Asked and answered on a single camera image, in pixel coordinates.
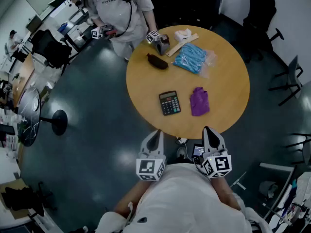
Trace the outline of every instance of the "calculator keypad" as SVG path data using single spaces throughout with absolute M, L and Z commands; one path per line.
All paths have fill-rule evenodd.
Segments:
M 180 112 L 180 106 L 177 96 L 160 100 L 163 114 L 165 116 Z

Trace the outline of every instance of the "wooden ruler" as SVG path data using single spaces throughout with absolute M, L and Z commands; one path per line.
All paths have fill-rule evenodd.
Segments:
M 190 36 L 187 39 L 182 40 L 181 42 L 179 42 L 175 47 L 173 47 L 171 50 L 169 50 L 166 55 L 171 57 L 174 53 L 176 53 L 183 45 L 185 45 L 188 42 L 191 42 L 195 39 L 199 38 L 199 35 L 197 33 L 193 34 L 192 36 Z

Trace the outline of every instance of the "plastic bag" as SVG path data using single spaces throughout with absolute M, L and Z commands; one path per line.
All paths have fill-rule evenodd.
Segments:
M 173 65 L 208 78 L 208 68 L 215 66 L 216 60 L 214 51 L 203 50 L 192 43 L 186 43 L 176 56 Z

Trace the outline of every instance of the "dark floor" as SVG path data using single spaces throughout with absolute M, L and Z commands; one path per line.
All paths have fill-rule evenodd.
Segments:
M 213 31 L 231 42 L 239 29 L 232 21 L 222 20 Z M 66 133 L 56 136 L 49 123 L 41 122 L 35 143 L 25 151 L 22 177 L 34 188 L 43 181 L 54 193 L 58 210 L 51 216 L 64 232 L 84 225 L 95 229 L 105 207 L 112 209 L 138 180 L 137 153 L 154 128 L 131 103 L 126 65 L 110 44 L 94 40 L 67 67 L 42 109 L 43 117 L 52 117 L 58 109 L 66 111 Z M 311 87 L 304 86 L 300 99 L 279 107 L 290 91 L 269 92 L 268 88 L 285 82 L 285 77 L 272 79 L 283 67 L 267 53 L 263 61 L 255 56 L 246 66 L 250 77 L 247 108 L 222 134 L 232 155 L 229 184 L 256 163 L 290 165 L 301 160 L 301 153 L 289 153 L 282 145 L 301 139 L 290 133 L 311 131 Z M 166 135 L 165 141 L 171 160 L 177 149 L 175 138 Z M 187 143 L 189 155 L 196 142 Z

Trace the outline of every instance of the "purple cloth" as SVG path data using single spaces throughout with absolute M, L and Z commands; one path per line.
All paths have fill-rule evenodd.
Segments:
M 206 112 L 209 112 L 207 91 L 205 91 L 202 87 L 195 88 L 190 97 L 190 105 L 192 115 L 195 117 L 199 117 Z

